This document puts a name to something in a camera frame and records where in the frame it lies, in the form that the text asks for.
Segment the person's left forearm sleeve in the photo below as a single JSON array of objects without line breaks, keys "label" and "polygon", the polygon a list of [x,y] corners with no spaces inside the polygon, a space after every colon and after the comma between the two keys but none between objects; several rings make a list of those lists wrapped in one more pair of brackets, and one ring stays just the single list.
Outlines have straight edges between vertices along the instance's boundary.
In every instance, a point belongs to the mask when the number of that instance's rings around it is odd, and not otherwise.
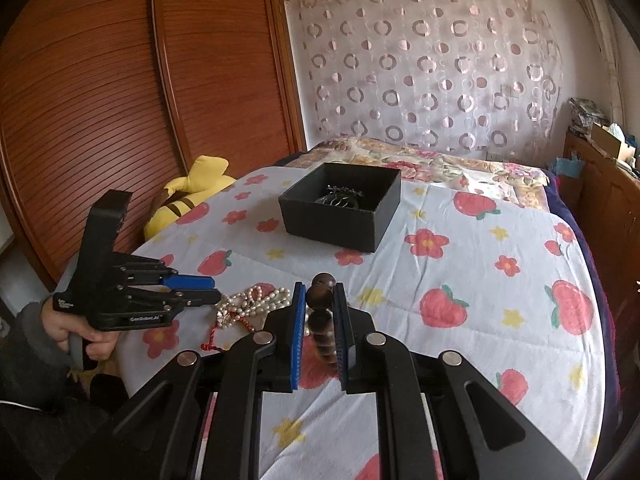
[{"label": "person's left forearm sleeve", "polygon": [[42,304],[29,304],[1,341],[1,399],[42,408],[60,396],[70,356],[47,334]]}]

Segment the person's left hand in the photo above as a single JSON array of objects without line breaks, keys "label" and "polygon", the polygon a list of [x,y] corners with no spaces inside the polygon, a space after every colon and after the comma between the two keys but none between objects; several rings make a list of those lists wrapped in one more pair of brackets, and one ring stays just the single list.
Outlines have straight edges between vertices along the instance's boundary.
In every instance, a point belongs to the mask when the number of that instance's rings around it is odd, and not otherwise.
[{"label": "person's left hand", "polygon": [[52,299],[43,304],[41,321],[44,331],[64,351],[70,350],[72,335],[88,340],[86,352],[93,361],[106,361],[119,340],[119,332],[100,332],[81,316],[55,311]]}]

